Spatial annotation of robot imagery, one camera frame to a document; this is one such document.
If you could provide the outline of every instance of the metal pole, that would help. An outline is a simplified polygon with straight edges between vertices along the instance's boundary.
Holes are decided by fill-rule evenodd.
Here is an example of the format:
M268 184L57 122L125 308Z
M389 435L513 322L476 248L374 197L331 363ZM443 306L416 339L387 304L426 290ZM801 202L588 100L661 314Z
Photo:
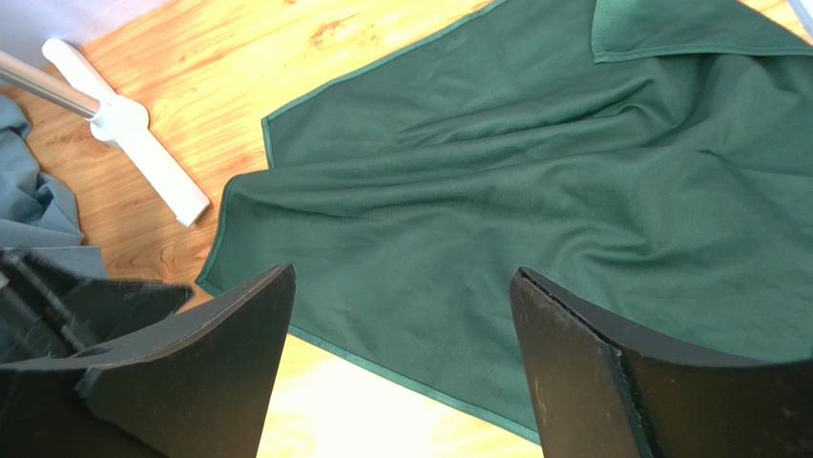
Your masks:
M0 78L86 119L94 117L101 106L95 98L2 51Z

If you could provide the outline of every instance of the green towel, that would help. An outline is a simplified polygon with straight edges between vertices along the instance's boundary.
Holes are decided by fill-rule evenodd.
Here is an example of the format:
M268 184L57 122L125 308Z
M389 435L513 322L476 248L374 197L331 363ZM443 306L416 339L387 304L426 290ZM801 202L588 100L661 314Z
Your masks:
M734 0L508 0L263 120L198 282L293 262L292 332L536 437L532 267L685 341L813 350L813 48Z

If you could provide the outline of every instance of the wood grain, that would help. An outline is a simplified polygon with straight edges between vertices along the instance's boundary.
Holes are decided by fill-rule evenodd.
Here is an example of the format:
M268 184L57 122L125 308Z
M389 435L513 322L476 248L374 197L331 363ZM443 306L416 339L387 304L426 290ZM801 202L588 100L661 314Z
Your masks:
M29 145L79 202L113 277L194 280L229 177L265 168L260 119L478 10L482 0L174 0L84 47L213 201L183 228L133 163L87 123L16 89ZM745 0L804 36L784 1ZM46 71L56 74L53 67ZM191 305L206 301L198 291ZM506 431L288 337L259 456L541 456Z

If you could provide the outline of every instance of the white wall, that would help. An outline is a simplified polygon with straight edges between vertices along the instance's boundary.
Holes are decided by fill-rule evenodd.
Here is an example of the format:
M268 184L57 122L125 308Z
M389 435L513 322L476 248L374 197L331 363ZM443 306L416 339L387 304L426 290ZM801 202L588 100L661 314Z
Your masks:
M42 67L45 40L81 46L168 1L0 0L0 50Z

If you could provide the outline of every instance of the gray fabric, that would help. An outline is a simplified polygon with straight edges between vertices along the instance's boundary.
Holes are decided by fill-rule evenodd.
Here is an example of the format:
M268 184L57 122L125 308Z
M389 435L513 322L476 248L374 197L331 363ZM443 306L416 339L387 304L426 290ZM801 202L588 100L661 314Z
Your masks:
M0 95L0 247L33 249L78 274L106 277L98 247L79 246L76 198L39 170L26 146L31 124Z

